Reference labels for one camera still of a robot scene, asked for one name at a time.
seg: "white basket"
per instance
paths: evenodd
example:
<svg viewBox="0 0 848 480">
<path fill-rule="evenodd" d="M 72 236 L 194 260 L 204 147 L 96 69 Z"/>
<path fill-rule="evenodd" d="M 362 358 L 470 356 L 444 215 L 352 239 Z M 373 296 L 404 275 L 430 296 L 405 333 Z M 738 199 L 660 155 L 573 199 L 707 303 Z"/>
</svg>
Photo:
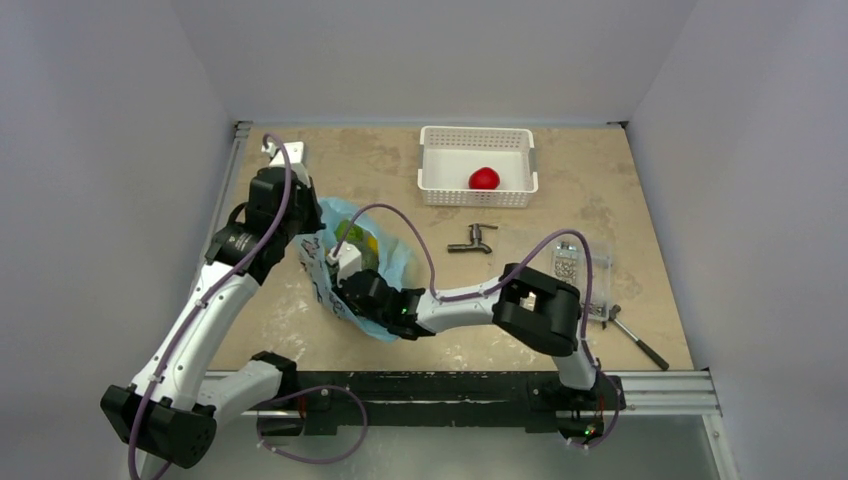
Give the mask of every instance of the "white basket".
<svg viewBox="0 0 848 480">
<path fill-rule="evenodd" d="M 523 208 L 539 189 L 530 130 L 424 127 L 420 143 L 425 205 Z M 497 189 L 468 188 L 468 177 L 483 167 L 498 172 Z"/>
</svg>

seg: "faucet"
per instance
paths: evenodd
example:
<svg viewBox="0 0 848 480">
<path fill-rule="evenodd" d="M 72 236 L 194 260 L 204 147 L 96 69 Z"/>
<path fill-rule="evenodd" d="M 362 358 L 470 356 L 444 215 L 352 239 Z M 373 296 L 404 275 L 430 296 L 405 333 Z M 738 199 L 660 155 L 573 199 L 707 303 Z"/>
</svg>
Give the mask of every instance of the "faucet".
<svg viewBox="0 0 848 480">
<path fill-rule="evenodd" d="M 492 247 L 483 243 L 483 231 L 481 228 L 491 228 L 492 230 L 497 230 L 497 225 L 487 225 L 485 223 L 472 223 L 468 226 L 470 230 L 471 243 L 469 244 L 461 244 L 461 243 L 452 243 L 448 245 L 448 253 L 461 253 L 461 252 L 483 252 L 483 253 L 492 253 Z"/>
</svg>

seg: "red fruit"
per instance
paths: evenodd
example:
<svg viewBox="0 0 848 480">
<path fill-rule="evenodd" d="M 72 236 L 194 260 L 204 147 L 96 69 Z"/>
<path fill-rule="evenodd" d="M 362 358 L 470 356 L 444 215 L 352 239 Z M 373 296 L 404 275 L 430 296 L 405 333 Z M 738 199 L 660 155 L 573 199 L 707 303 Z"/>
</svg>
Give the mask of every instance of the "red fruit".
<svg viewBox="0 0 848 480">
<path fill-rule="evenodd" d="M 483 167 L 468 177 L 468 188 L 474 190 L 494 190 L 501 184 L 498 172 L 489 167 Z"/>
</svg>

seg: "wooden table surface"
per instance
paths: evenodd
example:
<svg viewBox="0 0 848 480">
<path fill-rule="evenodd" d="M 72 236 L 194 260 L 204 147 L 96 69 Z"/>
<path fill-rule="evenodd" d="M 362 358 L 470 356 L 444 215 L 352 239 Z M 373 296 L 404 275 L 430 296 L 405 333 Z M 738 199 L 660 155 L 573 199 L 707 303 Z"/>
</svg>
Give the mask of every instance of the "wooden table surface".
<svg viewBox="0 0 848 480">
<path fill-rule="evenodd" d="M 405 212 L 430 247 L 439 288 L 472 285 L 494 276 L 493 262 L 520 261 L 535 243 L 558 228 L 578 229 L 590 242 L 608 242 L 614 256 L 612 296 L 622 307 L 619 318 L 663 355 L 672 369 L 692 369 L 623 130 L 532 129 L 538 193 L 526 209 L 484 209 L 424 206 L 416 184 L 418 128 L 256 127 L 250 132 L 244 164 L 230 196 L 233 205 L 247 199 L 250 179 L 268 163 L 267 155 L 260 152 L 262 134 L 268 130 L 284 141 L 306 143 L 306 165 L 319 196 L 341 197 L 358 205 L 386 202 Z M 424 256 L 406 225 L 390 212 L 372 212 L 386 231 L 413 249 L 420 267 Z M 474 222 L 505 227 L 484 234 L 496 252 L 448 254 L 445 245 L 465 243 L 467 225 Z M 499 235 L 504 242 L 499 242 Z M 515 243 L 524 237 L 526 244 Z M 415 270 L 416 285 L 425 286 L 426 268 Z M 593 323 L 588 335 L 604 369 L 657 368 L 617 328 L 601 330 Z M 457 328 L 414 342 L 384 343 L 369 337 L 318 304 L 293 246 L 233 323 L 210 368 L 237 370 L 261 350 L 295 359 L 301 370 L 554 369 L 550 358 L 495 326 Z"/>
</svg>

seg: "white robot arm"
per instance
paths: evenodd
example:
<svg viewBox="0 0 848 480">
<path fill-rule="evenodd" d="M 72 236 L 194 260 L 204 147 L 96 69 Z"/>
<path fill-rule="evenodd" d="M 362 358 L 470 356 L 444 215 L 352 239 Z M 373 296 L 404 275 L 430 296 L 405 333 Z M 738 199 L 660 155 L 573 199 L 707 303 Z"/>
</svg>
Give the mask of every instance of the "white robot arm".
<svg viewBox="0 0 848 480">
<path fill-rule="evenodd" d="M 273 353 L 261 352 L 225 380 L 204 385 L 203 378 L 213 355 L 244 305 L 264 283 L 271 268 L 283 258 L 291 239 L 324 228 L 315 190 L 303 164 L 302 143 L 284 145 L 293 173 L 286 213 L 271 240 L 215 293 L 203 301 L 211 285 L 218 283 L 257 245 L 272 227 L 282 203 L 284 162 L 272 153 L 268 168 L 251 181 L 249 199 L 238 206 L 228 224 L 212 238 L 195 291 L 174 327 L 145 367 L 128 387 L 112 385 L 101 399 L 118 436 L 129 442 L 144 388 L 151 385 L 149 402 L 141 419 L 138 448 L 180 467 L 194 466 L 211 444 L 218 425 L 251 407 L 298 390 L 296 364 Z M 244 222 L 236 221 L 244 211 Z M 443 291 L 436 298 L 425 289 L 396 290 L 373 270 L 363 270 L 356 248 L 344 244 L 333 275 L 337 294 L 357 315 L 369 318 L 389 332 L 414 340 L 450 328 L 495 324 L 528 347 L 553 357 L 565 387 L 590 390 L 597 381 L 591 360 L 580 348 L 579 292 L 541 272 L 526 268 L 500 291 L 460 301 L 445 296 L 484 292 L 510 273 L 480 285 Z M 187 329 L 183 321 L 200 309 Z M 175 336 L 181 335 L 160 374 L 161 359 Z"/>
</svg>

